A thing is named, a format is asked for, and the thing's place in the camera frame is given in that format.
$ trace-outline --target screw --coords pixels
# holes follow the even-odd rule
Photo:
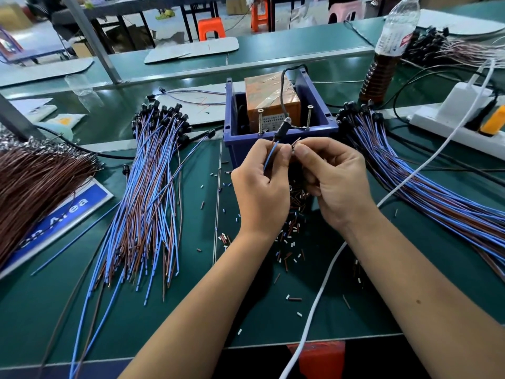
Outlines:
[[[263,109],[258,109],[257,112],[260,115],[257,120],[257,132],[261,134],[261,129],[263,126]]]
[[[312,109],[314,108],[312,105],[307,106],[309,109],[309,112],[307,113],[307,126],[306,128],[308,129],[311,126],[311,115],[312,115]]]

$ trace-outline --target label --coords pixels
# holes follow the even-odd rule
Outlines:
[[[411,27],[385,26],[375,47],[375,52],[383,56],[400,57],[412,38]]]
[[[277,131],[284,122],[284,114],[272,114],[271,116],[263,116],[261,124],[262,131]]]
[[[92,178],[58,208],[42,219],[20,243],[0,271],[0,279],[38,254],[79,222],[97,210],[113,195]]]

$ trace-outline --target metal pole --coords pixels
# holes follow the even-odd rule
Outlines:
[[[87,42],[91,45],[95,55],[98,57],[102,66],[105,68],[105,71],[110,77],[110,80],[115,83],[121,83],[121,77],[119,77],[119,73],[114,68],[112,61],[110,61],[109,56],[105,52],[104,47],[100,43],[100,40],[97,37],[97,34],[93,30],[92,24],[89,22],[88,18],[84,14],[81,6],[77,2],[77,0],[63,0],[68,10],[72,13],[75,22],[79,25],[79,28],[84,34]]]
[[[26,141],[29,137],[45,139],[44,135],[19,110],[0,94],[0,122],[17,138]]]

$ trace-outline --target orange box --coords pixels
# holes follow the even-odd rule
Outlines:
[[[258,132],[259,108],[264,110],[262,130],[276,131],[284,121],[280,102],[281,74],[282,72],[277,72],[244,79],[251,133]],[[286,75],[283,88],[282,100],[291,118],[291,124],[300,126],[300,99]]]

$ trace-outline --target yellow switch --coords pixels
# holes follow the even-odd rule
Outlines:
[[[481,126],[479,132],[491,137],[496,135],[503,125],[505,125],[505,106],[500,106],[491,118]]]

